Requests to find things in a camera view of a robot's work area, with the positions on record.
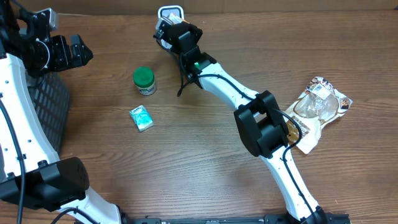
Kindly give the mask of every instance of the black cord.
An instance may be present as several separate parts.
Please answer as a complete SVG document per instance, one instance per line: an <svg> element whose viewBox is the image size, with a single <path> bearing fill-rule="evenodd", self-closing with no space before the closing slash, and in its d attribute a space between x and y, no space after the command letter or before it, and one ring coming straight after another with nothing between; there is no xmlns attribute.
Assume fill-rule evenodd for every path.
<svg viewBox="0 0 398 224"><path fill-rule="evenodd" d="M159 45L160 47L163 48L163 50L165 50L167 53L169 53L175 60L175 63L177 63L179 69L180 69L180 77L181 77L181 87L179 89L179 91L177 92L177 97L180 97L182 90L189 84L189 82L186 82L186 84L184 84L184 74L185 74L185 68L182 65L182 57L181 55L179 55L179 59L177 59L177 57L175 56L175 54L170 50L165 48L159 40L156 40L157 45Z"/></svg>
<svg viewBox="0 0 398 224"><path fill-rule="evenodd" d="M187 71L185 70L185 67L182 64L182 55L179 55L178 58L178 67L180 67L180 76L181 76L181 87L179 89L179 91L177 92L177 97L181 96L182 90L189 84L189 82L186 82L184 84L184 74L187 73Z"/></svg>
<svg viewBox="0 0 398 224"><path fill-rule="evenodd" d="M45 80L47 79L47 74L45 74L45 75L42 77L42 81L40 81L39 83L37 83L37 84L34 85L34 86L28 86L27 89L28 89L28 90L31 90L31 89L36 89L36 88L42 86L42 85L45 83Z"/></svg>
<svg viewBox="0 0 398 224"><path fill-rule="evenodd" d="M294 124L294 126L296 126L296 128L297 128L297 130L298 130L298 139L297 139L297 141L295 141L293 144L289 145L289 146L285 149L285 151L284 151L284 153L283 153L281 159L282 159L282 161L283 161L284 164L285 164L286 170L287 170L287 172L289 173L290 178L292 179L292 182L293 182L293 184L295 185L295 187L296 187L296 189L297 189L297 191L298 191L298 194L303 198L304 203L307 205L308 209L309 209L310 212L311 212L311 215L312 215L312 217L313 217L313 220L314 220L315 224L317 224L317 218L316 218L314 212L312 211L309 202L308 202L307 199L305 198L305 195L303 194L303 192L301 192L299 185L297 185L296 181L294 180L293 174L292 174L292 172L290 171L290 169L289 169L289 167L288 167L288 165L287 165L287 159L286 159L287 151L290 150L290 149L292 149L294 146L296 146L296 145L301 141L301 139L303 138L303 132L302 132L302 130L301 130L299 124L297 124L297 122L296 122L292 117L290 117L289 115L287 115L285 112L282 112L281 110L275 110L275 111L278 112L278 113L280 113L282 116L284 116L285 118L287 118L289 121L291 121L291 122Z"/></svg>
<svg viewBox="0 0 398 224"><path fill-rule="evenodd" d="M217 75L217 74L204 74L204 75L198 75L198 78L204 78L204 77L216 77L216 78L220 78L224 81L226 81L228 84L230 84L240 95L242 95L242 97L245 97L248 100L254 100L254 98L251 98L250 96L247 96L247 94L245 94L244 92L242 92L242 90L240 90L234 83L231 82L231 80L228 80L227 78L225 78L222 75Z"/></svg>
<svg viewBox="0 0 398 224"><path fill-rule="evenodd" d="M12 122L11 122L10 116L8 115L6 107L4 106L4 104L1 101L1 97L2 97L2 95L0 95L0 109L4 115L4 118L6 119L8 128L10 130L11 138L12 138L12 141L14 142L14 146L15 146L15 149L16 149L17 155L18 155L19 167L21 168L21 186L20 186L21 192L19 195L18 216L17 216L17 224L21 224L22 223L22 212L24 209L24 197L25 197L25 175L26 175L25 162L24 162L24 156L22 155L22 152L21 152L21 148L19 147L15 129L12 125Z"/></svg>
<svg viewBox="0 0 398 224"><path fill-rule="evenodd" d="M159 46L161 46L164 50L166 50L168 53L170 53L171 55L173 55L174 58L175 58L175 60L177 61L177 58L175 57L175 55L174 55L169 49L166 49L165 47L163 47L163 46L159 43L158 40L156 40L156 42L157 42L157 44L159 44ZM183 64L182 64L182 57L181 57L181 55L180 55L180 60L177 61L177 64L178 64L178 66L180 67L180 72L181 72L181 88L180 88L180 90L179 90L178 93L177 93L177 96L180 96L182 90L189 84L189 82L186 82L186 84L183 84L183 74L185 74L186 72L185 72L185 68L184 68L184 66L183 66ZM220 79L226 81L228 84L230 84L240 95L242 95L242 97L245 97L245 98L248 99L248 100L254 100L253 98L247 96L247 94L245 94L244 92L242 92L234 83L232 83L230 80L228 80L227 78L225 78L225 77L222 76L222 75L218 75L218 74L204 74L204 75L199 75L199 76L198 76L198 78L203 78L203 77L216 77L216 78L220 78ZM286 167L286 170L287 170L287 172L289 173L290 178L292 179L292 182L293 182L293 184L295 185L295 187L296 187L298 193L299 193L300 196L303 198L304 203L307 205L308 209L310 210L311 215L312 215L312 217L313 217L313 219L314 219L315 224L317 224L317 218L316 218L314 212L312 211L309 202L307 201L307 199L305 198L304 194L303 194L302 191L300 190L300 187L297 185L297 183L296 183L296 181L295 181L295 179L294 179L294 177L293 177L293 174L292 174L292 172L290 171L289 166L287 165L287 160L286 160L287 151L290 150L290 149L292 149L294 146L296 146L296 145L301 141L301 139L302 139L302 137L303 137L303 132L302 132L302 130L301 130L299 124L297 124L297 122L296 122L293 118L291 118L289 115L287 115L286 113L282 112L281 110L276 110L276 112L280 113L282 116L286 117L289 121L291 121L291 122L294 124L294 126L296 126L296 128L297 128L297 130L298 130L298 139L297 139L297 141L295 141L293 144L291 144L290 146L288 146L288 147L285 149L285 151L284 151L284 153L283 153L281 159L283 160L283 162L284 162L284 164L285 164L285 167Z"/></svg>
<svg viewBox="0 0 398 224"><path fill-rule="evenodd" d="M27 11L26 8L21 5L17 0L11 0L12 3L16 4L18 7L20 7L22 10Z"/></svg>
<svg viewBox="0 0 398 224"><path fill-rule="evenodd" d="M59 214L57 215L57 217L55 217L54 220L51 222L51 224L56 224L56 223L59 221L59 219L60 219L61 217L63 217L64 214L66 214L66 213L68 213L68 212L74 212L75 214L76 214L76 213L79 213L81 216L85 217L85 218L86 218L89 222L91 222L92 224L99 224L98 222L96 222L95 220L93 220L91 217L89 217L86 213L82 212L81 210L79 210L79 209L77 209L77 208L67 208L65 211L59 213Z"/></svg>

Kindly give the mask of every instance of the white arm segment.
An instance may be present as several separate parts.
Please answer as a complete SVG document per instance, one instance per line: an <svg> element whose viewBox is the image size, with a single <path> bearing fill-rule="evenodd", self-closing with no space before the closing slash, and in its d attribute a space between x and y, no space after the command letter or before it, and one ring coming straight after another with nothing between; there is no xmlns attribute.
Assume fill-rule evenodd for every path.
<svg viewBox="0 0 398 224"><path fill-rule="evenodd" d="M204 68L200 75L205 74L216 74L224 76L251 98L255 98L256 94L258 94L258 92L246 88L244 85L240 84L240 82L236 81L234 78L228 75L219 63L210 64L209 66ZM242 97L242 95L240 95L229 83L220 78L203 77L199 78L199 82L204 90L216 95L233 110L236 110L240 105L246 105L250 102L250 100Z"/></svg>
<svg viewBox="0 0 398 224"><path fill-rule="evenodd" d="M228 75L219 63L211 64L204 68L200 75L204 74L217 74L226 77L230 80L234 85L236 85L242 92L247 94L247 96L251 98L255 98L258 92L250 90ZM224 101L229 107L233 110L236 110L240 105L246 105L250 101L246 98L243 98L229 83L225 80L216 77L203 77L199 78L199 82L202 85L203 89L206 91L211 92L212 94L216 95L222 101ZM310 210L308 209L307 205L304 203L303 198L299 195L295 185L290 178L287 169L281 160L282 155L284 153L285 147L281 147L276 150L272 155L272 159L267 159L261 156L261 159L266 163L267 167L272 173L275 181L278 184L282 195L284 196L286 202L287 211L297 220L301 218L309 217L311 215ZM308 203L310 204L313 212L315 212L316 207L318 206L318 202L311 196L310 192L308 191L307 187L304 184L303 179L300 176L299 171L297 170L296 165L294 164L292 153L289 150L286 153L287 164L289 169L298 184L298 187L305 195Z"/></svg>
<svg viewBox="0 0 398 224"><path fill-rule="evenodd" d="M300 220L301 218L308 218L311 215L311 211L304 203L303 198L299 195L299 192L297 191L289 173L287 172L285 164L282 161L284 151L285 147L281 147L272 153L273 157L271 159L267 159L262 156L260 157L266 163L267 167L271 171L272 176L278 184L278 187L284 196L287 211L297 220ZM299 170L297 170L297 167L294 163L291 150L287 151L286 160L294 180L307 199L307 202L310 204L312 211L315 212L316 207L319 206L319 204L312 197L305 186Z"/></svg>
<svg viewBox="0 0 398 224"><path fill-rule="evenodd" d="M14 126L22 154L26 156L26 172L39 168L37 163L43 160L49 164L59 161L58 154L47 140L30 100L22 60L7 54L6 58L0 59L0 72L1 101ZM13 172L15 176L19 176L21 169L17 152L3 113L0 113L0 145L5 174Z"/></svg>
<svg viewBox="0 0 398 224"><path fill-rule="evenodd" d="M98 195L91 187L86 190L86 198L83 200L74 200L61 206L58 212L63 212L67 208L78 208L90 218L101 224L120 224L121 216L116 205L111 204ZM91 224L79 213L68 212L84 224Z"/></svg>
<svg viewBox="0 0 398 224"><path fill-rule="evenodd" d="M30 99L25 78L25 66L22 60L16 56L7 54L6 58L0 59L0 71L1 101L4 103L14 126L22 154L26 155L26 159L24 160L26 172L39 168L37 163L42 160L46 160L48 164L59 161L57 152L55 152L43 132L32 100ZM21 170L17 160L17 152L1 111L0 145L2 150L2 153L0 153L0 156L2 154L2 158L0 159L3 159L5 174L13 172L15 176L19 176ZM78 207L102 224L121 223L117 206L105 201L91 187L86 190L85 199L67 203L61 207L59 212L69 207ZM90 223L79 214L73 214L73 212L68 214L83 223Z"/></svg>

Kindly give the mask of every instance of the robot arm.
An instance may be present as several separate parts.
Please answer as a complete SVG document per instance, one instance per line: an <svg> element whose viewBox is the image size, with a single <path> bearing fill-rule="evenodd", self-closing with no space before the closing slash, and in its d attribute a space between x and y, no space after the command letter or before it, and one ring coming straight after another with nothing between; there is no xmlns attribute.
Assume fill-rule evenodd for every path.
<svg viewBox="0 0 398 224"><path fill-rule="evenodd" d="M273 95L268 91L259 94L246 88L228 75L214 58L201 53L197 42L202 31L196 26L172 14L161 17L156 29L154 38L168 42L172 45L170 50L179 54L186 79L213 93L235 110L243 144L252 155L260 156L270 169L290 216L297 222L324 223L325 213L306 188L290 150L285 153L286 165L284 163L289 130L281 114L276 112L279 107ZM266 114L267 117L256 122L254 118L258 114Z"/></svg>
<svg viewBox="0 0 398 224"><path fill-rule="evenodd" d="M23 188L19 164L22 158L16 153L12 130L16 134L25 167L23 176L27 187L22 207L67 212L82 223L119 224L123 220L126 223L125 214L90 187L81 160L76 157L60 160L38 116L48 124L51 124L50 118L40 113L44 108L36 109L27 84L27 76L43 78L50 72L84 66L93 58L92 52L79 35L71 37L70 49L63 36L50 36L50 31L57 29L58 24L58 16L53 10L33 13L21 9L19 12L20 19L28 24L26 34L19 33L9 1L0 2L0 100L4 105L4 110L0 110L0 164L3 163L1 172L4 170L3 175L6 176L5 180L0 180L0 198L18 205ZM42 86L36 88L49 90ZM55 103L49 97L53 94L56 95L57 90L43 94L40 106L48 106L50 101ZM51 106L49 108L51 110L48 113L55 113Z"/></svg>

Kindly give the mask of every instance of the green jar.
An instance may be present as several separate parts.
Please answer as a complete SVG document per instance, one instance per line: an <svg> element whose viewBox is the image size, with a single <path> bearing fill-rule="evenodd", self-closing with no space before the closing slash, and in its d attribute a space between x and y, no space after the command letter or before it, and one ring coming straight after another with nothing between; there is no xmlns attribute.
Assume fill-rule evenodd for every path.
<svg viewBox="0 0 398 224"><path fill-rule="evenodd" d="M134 84L136 84L139 92L143 95L149 96L155 93L157 89L155 75L148 67L139 67L132 75Z"/></svg>

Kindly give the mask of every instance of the wood grain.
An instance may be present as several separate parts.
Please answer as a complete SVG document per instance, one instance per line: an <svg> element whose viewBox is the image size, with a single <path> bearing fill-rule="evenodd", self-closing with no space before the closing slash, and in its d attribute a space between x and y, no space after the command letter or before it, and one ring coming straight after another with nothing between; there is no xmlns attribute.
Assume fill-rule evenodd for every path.
<svg viewBox="0 0 398 224"><path fill-rule="evenodd" d="M327 211L352 223L398 223L398 13L273 12L187 15L203 29L200 47L244 85L271 91L286 109L314 76L354 104L322 131L297 166ZM152 39L154 16L61 17L58 34L80 34L94 52L61 73L72 107L62 158L79 157L91 186L132 217L252 217L284 213L270 172L242 145L233 113L197 86L180 98L177 66ZM132 73L155 72L142 96ZM155 126L139 133L129 110L144 105ZM0 223L16 206L0 203ZM25 210L25 223L55 213ZM71 223L63 218L61 223Z"/></svg>
<svg viewBox="0 0 398 224"><path fill-rule="evenodd" d="M161 6L179 5L185 13L393 10L398 0L19 0L39 11L81 15L156 15Z"/></svg>

